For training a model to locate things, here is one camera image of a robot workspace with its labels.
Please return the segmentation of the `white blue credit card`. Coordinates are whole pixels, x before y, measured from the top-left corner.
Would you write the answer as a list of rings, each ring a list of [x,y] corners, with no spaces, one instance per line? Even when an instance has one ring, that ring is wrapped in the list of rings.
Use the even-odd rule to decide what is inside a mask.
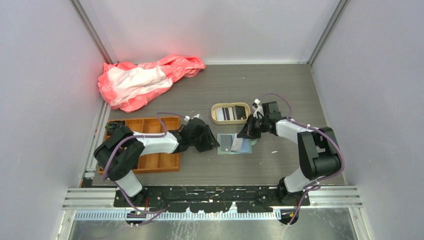
[[[232,144],[230,150],[232,152],[240,152],[243,147],[244,139],[242,137],[238,137],[237,133],[234,133],[232,136]]]

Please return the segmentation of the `green leather card holder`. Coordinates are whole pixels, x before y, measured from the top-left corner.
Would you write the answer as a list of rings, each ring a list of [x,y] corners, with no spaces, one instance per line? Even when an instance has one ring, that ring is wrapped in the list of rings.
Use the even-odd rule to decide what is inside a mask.
[[[219,133],[217,141],[218,155],[251,154],[252,146],[257,143],[256,139],[237,138],[236,133]]]

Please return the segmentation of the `beige oval card tray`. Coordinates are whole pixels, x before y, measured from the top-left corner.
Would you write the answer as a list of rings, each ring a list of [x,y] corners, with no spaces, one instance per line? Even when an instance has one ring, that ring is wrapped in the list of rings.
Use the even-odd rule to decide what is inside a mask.
[[[245,124],[250,114],[250,106],[244,102],[217,103],[211,107],[212,121],[216,125]]]

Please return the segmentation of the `orange compartment organizer box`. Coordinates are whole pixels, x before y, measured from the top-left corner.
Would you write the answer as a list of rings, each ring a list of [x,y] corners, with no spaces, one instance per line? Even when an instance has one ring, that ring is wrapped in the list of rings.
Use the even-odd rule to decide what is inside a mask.
[[[180,118],[165,116],[160,118],[168,130],[177,130],[180,127]],[[125,126],[134,133],[160,134],[164,132],[160,121],[155,117],[117,119],[111,121],[125,121]],[[169,153],[154,153],[140,156],[138,162],[132,167],[135,174],[178,172],[180,170],[180,155]]]

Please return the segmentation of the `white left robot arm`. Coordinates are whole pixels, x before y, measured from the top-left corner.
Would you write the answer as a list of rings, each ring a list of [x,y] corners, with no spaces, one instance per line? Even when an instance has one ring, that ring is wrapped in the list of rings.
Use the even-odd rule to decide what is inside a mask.
[[[115,182],[126,195],[126,200],[138,207],[146,200],[143,184],[133,172],[133,166],[140,157],[179,154],[190,147],[202,153],[219,146],[210,126],[193,117],[179,129],[163,133],[134,132],[127,126],[121,126],[94,150],[93,156],[103,169],[103,177]]]

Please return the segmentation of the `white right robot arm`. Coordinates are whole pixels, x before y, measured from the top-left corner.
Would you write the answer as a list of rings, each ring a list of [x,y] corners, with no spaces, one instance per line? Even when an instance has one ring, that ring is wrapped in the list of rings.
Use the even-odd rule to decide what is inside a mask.
[[[280,179],[276,196],[283,205],[291,205],[297,194],[319,189],[319,183],[339,175],[344,170],[344,157],[332,128],[316,128],[283,116],[276,101],[252,105],[250,114],[238,138],[256,140],[263,133],[292,141],[297,145],[299,167]]]

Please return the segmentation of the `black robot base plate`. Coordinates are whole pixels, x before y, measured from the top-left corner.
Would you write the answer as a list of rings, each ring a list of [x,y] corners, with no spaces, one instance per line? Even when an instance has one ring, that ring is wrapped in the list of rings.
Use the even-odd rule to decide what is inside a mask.
[[[232,206],[238,213],[270,213],[275,207],[310,205],[304,192],[286,193],[280,185],[146,186],[131,201],[140,209],[169,213],[226,213]]]

